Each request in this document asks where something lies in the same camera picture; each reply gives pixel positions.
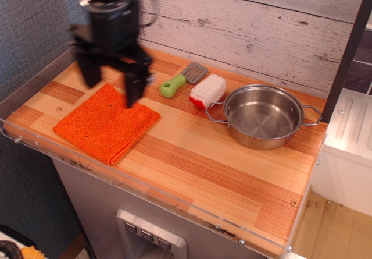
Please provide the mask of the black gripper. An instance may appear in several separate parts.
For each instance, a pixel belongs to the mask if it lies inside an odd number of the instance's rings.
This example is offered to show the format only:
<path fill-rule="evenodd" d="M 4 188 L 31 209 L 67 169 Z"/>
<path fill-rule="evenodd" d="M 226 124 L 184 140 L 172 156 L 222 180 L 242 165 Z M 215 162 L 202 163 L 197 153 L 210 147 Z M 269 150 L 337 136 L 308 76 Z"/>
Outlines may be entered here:
<path fill-rule="evenodd" d="M 127 107 L 142 98 L 151 74 L 151 58 L 137 43 L 140 15 L 137 8 L 113 13 L 91 13 L 90 24 L 72 24 L 76 58 L 89 88 L 101 80 L 101 66 L 109 65 L 125 73 Z"/>

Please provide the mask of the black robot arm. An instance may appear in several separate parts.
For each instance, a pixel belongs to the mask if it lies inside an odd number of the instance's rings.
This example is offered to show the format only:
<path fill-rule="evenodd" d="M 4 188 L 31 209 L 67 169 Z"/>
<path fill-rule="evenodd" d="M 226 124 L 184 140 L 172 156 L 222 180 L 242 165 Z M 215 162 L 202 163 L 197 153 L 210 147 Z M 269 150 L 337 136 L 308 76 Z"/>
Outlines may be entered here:
<path fill-rule="evenodd" d="M 69 27 L 75 55 L 85 83 L 93 88 L 101 80 L 101 67 L 124 73 L 126 106 L 142 98 L 151 74 L 152 58 L 140 47 L 140 0 L 80 0 L 90 23 Z"/>

